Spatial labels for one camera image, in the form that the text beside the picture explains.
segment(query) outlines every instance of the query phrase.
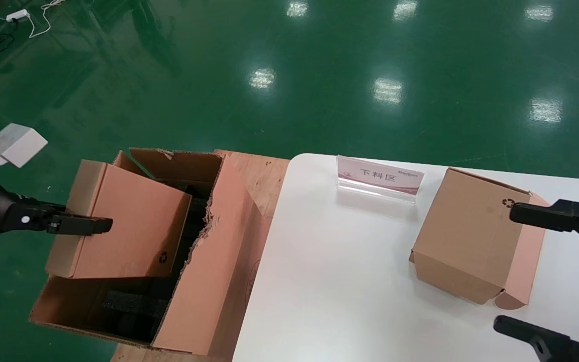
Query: white tabletop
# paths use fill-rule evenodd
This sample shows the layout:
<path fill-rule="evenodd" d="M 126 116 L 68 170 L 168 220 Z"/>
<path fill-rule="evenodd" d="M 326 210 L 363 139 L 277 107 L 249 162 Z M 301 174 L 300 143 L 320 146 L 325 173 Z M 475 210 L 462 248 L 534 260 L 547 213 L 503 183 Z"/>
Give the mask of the white tabletop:
<path fill-rule="evenodd" d="M 494 332 L 498 314 L 579 341 L 579 235 L 547 231 L 528 307 L 467 302 L 417 280 L 408 262 L 446 167 L 376 162 L 425 173 L 415 206 L 337 197 L 334 156 L 289 163 L 234 362 L 537 360 Z M 469 171 L 551 204 L 579 201 L 579 179 Z"/>

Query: small cardboard box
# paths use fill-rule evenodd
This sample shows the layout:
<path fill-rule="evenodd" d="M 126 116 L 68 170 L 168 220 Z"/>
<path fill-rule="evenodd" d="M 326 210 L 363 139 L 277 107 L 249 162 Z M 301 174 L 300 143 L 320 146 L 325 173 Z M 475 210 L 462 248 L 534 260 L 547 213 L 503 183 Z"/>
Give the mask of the small cardboard box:
<path fill-rule="evenodd" d="M 448 168 L 412 248 L 417 277 L 478 304 L 528 305 L 544 229 L 509 220 L 515 202 L 547 206 L 531 192 Z"/>
<path fill-rule="evenodd" d="M 191 197 L 124 169 L 129 162 L 124 153 L 113 165 L 82 160 L 66 209 L 112 218 L 113 226 L 103 234 L 55 236 L 46 272 L 73 279 L 171 273 Z"/>
<path fill-rule="evenodd" d="M 103 303 L 109 291 L 145 293 L 165 278 L 50 276 L 30 321 L 144 348 L 231 358 L 269 225 L 228 156 L 158 149 L 131 149 L 131 156 L 162 183 L 191 184 L 202 199 L 209 199 L 206 227 L 187 249 L 180 274 L 170 277 L 174 287 L 153 335 L 140 339 L 120 335 L 121 313 Z M 126 154 L 120 152 L 119 159 L 115 163 L 119 167 L 146 177 Z"/>

